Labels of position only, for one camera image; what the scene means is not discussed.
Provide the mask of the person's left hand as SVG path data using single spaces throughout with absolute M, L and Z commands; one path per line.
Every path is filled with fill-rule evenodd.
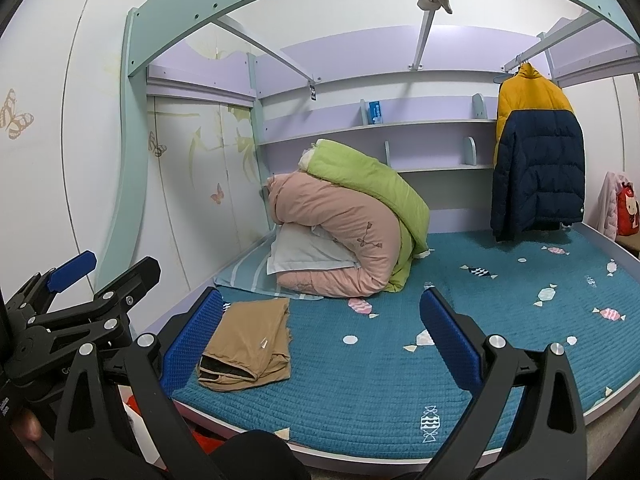
M 42 438 L 42 428 L 37 417 L 31 411 L 24 411 L 22 417 L 12 424 L 12 430 L 32 460 L 52 479 L 52 460 L 38 444 Z

